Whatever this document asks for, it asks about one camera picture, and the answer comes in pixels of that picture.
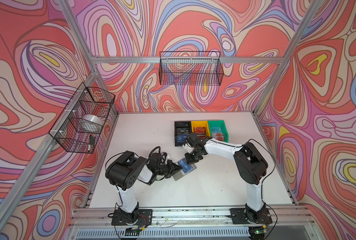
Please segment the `blue credit card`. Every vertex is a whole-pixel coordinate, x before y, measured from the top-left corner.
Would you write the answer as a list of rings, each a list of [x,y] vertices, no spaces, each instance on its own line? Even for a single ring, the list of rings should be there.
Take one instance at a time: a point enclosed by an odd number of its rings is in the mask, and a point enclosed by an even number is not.
[[[194,164],[189,164],[186,159],[181,159],[177,163],[181,166],[183,175],[189,174],[196,169],[196,166]]]

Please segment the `grey leather card holder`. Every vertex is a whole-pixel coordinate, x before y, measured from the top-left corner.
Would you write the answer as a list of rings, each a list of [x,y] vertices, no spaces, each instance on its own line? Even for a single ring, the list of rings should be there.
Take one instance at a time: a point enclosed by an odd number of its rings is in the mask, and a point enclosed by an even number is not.
[[[175,181],[180,180],[184,176],[188,175],[189,173],[193,172],[196,170],[196,165],[195,164],[189,164],[188,161],[183,158],[176,162],[181,167],[181,170],[173,175],[173,178]]]

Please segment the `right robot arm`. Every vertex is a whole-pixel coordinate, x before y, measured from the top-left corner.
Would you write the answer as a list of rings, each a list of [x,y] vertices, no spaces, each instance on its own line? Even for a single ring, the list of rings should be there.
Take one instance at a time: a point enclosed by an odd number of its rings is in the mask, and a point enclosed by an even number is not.
[[[262,190],[262,178],[266,176],[268,163],[254,144],[246,142],[235,145],[210,137],[201,139],[191,133],[183,141],[182,147],[187,151],[185,159],[189,164],[199,162],[208,154],[234,160],[239,175],[246,183],[247,201],[243,212],[244,218],[251,224],[272,223]]]

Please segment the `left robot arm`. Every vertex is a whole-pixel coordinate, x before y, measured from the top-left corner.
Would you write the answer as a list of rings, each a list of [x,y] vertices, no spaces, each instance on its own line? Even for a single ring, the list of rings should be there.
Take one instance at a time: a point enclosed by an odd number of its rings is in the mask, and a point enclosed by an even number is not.
[[[150,186],[156,181],[169,179],[182,170],[182,166],[174,163],[168,153],[162,152],[160,146],[151,150],[147,158],[131,151],[125,151],[116,157],[110,165],[105,165],[105,177],[117,188],[121,201],[119,209],[125,214],[134,214],[139,208],[133,189],[136,181]]]

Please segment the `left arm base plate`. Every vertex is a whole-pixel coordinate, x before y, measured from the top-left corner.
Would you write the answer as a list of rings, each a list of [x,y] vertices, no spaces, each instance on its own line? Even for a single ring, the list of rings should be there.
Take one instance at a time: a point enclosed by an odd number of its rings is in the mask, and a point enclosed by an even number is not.
[[[152,223],[153,210],[140,209],[133,213],[127,213],[121,209],[108,214],[112,217],[112,226],[149,226]]]

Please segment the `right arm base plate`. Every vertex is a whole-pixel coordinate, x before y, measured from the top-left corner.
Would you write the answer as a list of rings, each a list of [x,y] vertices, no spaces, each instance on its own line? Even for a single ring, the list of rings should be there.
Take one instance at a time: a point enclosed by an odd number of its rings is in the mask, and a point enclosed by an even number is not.
[[[254,211],[250,208],[231,208],[230,215],[233,224],[258,224],[258,225],[270,225],[273,223],[271,214],[266,207],[263,207],[259,211]]]

